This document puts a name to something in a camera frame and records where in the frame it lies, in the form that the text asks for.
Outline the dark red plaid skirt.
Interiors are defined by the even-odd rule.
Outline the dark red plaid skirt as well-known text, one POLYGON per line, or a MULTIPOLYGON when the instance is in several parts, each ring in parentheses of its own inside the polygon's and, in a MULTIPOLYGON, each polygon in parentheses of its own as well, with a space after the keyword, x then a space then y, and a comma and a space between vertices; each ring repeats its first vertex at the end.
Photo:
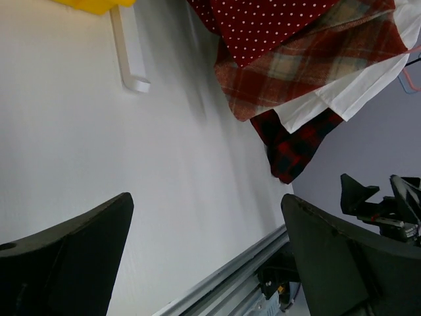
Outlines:
POLYGON ((342 122, 339 115, 326 109, 289 133, 273 110, 251 119, 266 146, 272 175, 284 184, 292 183, 303 172, 324 138, 342 122))

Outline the pink wire hanger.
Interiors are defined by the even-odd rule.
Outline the pink wire hanger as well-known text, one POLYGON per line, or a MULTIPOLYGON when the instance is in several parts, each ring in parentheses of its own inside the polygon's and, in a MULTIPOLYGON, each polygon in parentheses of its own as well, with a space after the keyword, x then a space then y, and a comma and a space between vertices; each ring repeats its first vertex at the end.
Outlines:
POLYGON ((409 51, 409 54, 416 53, 417 57, 414 59, 411 59, 406 63, 401 73, 398 75, 397 79, 403 89, 403 91, 408 95, 413 95, 416 93, 420 93, 420 85, 416 85, 412 77, 410 75, 410 72, 408 70, 409 67, 420 63, 420 45, 416 46, 415 48, 412 48, 409 51))

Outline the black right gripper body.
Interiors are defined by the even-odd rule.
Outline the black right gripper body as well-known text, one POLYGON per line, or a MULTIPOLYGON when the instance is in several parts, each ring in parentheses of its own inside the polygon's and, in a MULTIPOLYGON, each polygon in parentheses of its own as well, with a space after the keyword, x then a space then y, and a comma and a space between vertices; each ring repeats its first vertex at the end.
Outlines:
POLYGON ((420 224, 404 220, 394 197, 386 196, 379 203, 363 202, 357 208, 357 219, 365 224, 377 226, 382 236, 420 246, 420 224))

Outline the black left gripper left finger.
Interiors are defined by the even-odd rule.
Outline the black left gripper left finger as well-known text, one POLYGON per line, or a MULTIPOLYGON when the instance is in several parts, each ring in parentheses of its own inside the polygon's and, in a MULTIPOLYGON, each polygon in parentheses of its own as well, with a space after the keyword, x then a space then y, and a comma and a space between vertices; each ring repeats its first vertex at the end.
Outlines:
POLYGON ((128 192, 1 244, 2 315, 106 315, 130 229, 128 192))

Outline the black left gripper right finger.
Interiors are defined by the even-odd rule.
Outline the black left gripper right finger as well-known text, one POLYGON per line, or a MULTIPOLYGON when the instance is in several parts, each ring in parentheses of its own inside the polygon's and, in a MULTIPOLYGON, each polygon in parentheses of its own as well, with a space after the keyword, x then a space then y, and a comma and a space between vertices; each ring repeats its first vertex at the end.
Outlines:
POLYGON ((293 195, 282 213, 311 315, 419 315, 420 248, 293 195))

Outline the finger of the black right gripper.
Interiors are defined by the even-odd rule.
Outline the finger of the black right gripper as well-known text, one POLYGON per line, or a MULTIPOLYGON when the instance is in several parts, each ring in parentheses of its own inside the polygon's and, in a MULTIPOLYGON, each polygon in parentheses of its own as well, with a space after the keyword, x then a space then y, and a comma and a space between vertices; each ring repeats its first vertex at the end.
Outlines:
POLYGON ((340 206, 344 214, 357 214, 360 205, 380 191, 379 186, 363 186, 346 173, 340 176, 340 181, 340 206))
POLYGON ((391 175, 397 210, 406 223, 420 222, 420 178, 391 175))

